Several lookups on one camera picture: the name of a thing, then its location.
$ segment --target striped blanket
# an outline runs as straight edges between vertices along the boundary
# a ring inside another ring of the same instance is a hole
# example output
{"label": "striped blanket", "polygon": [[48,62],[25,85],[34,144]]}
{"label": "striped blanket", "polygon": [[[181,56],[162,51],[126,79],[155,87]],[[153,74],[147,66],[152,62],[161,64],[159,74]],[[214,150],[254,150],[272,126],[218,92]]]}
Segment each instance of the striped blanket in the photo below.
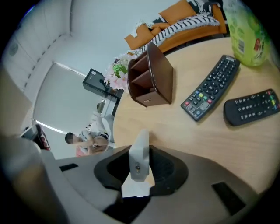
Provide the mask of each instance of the striped blanket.
{"label": "striped blanket", "polygon": [[[156,35],[150,42],[153,42],[156,46],[160,46],[167,38],[173,36],[175,33],[178,33],[183,30],[195,29],[201,26],[219,26],[220,23],[213,16],[208,14],[197,14],[195,16],[187,17],[183,20],[178,21],[177,23],[166,28],[158,35]],[[143,47],[133,51],[134,54],[138,57],[140,54],[147,50],[148,44],[145,44]]]}

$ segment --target black remote control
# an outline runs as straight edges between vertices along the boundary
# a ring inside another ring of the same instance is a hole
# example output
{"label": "black remote control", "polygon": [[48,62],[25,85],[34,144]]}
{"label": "black remote control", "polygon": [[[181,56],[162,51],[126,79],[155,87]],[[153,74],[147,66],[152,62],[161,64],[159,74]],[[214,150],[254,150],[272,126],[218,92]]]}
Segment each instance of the black remote control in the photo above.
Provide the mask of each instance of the black remote control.
{"label": "black remote control", "polygon": [[209,75],[181,104],[181,107],[198,121],[214,107],[237,74],[240,61],[223,55]]}
{"label": "black remote control", "polygon": [[224,117],[232,126],[256,121],[279,111],[279,99],[272,89],[227,100],[224,103]]}

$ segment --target brown wooden organizer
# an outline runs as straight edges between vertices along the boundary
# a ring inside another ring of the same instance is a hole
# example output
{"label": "brown wooden organizer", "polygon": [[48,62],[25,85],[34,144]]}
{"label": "brown wooden organizer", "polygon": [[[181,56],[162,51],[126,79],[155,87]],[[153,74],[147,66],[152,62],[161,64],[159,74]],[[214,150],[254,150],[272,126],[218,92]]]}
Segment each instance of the brown wooden organizer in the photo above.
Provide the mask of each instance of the brown wooden organizer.
{"label": "brown wooden organizer", "polygon": [[173,67],[154,43],[130,61],[127,80],[129,94],[137,103],[145,107],[171,104]]}

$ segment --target desk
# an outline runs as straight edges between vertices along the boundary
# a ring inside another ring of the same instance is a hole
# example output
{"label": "desk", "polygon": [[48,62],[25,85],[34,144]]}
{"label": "desk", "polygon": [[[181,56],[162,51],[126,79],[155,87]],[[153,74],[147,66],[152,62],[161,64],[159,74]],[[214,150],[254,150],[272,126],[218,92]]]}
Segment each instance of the desk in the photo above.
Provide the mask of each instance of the desk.
{"label": "desk", "polygon": [[267,189],[280,163],[280,113],[240,127],[226,125],[226,100],[268,88],[280,97],[280,72],[269,60],[258,68],[240,65],[236,80],[215,108],[195,122],[180,104],[195,90],[223,55],[233,56],[230,38],[198,43],[167,56],[174,68],[171,105],[143,107],[128,94],[115,115],[118,147],[133,144],[143,128],[150,144],[209,158],[233,172],[257,193]]}

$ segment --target black hair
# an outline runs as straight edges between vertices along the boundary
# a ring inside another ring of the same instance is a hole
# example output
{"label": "black hair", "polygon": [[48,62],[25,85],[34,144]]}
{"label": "black hair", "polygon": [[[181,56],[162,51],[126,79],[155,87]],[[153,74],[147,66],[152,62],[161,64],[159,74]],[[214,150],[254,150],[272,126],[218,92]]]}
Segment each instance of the black hair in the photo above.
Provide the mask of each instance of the black hair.
{"label": "black hair", "polygon": [[68,133],[65,135],[65,141],[66,141],[68,144],[73,144],[73,140],[74,140],[74,134],[71,133],[71,132],[68,132]]}

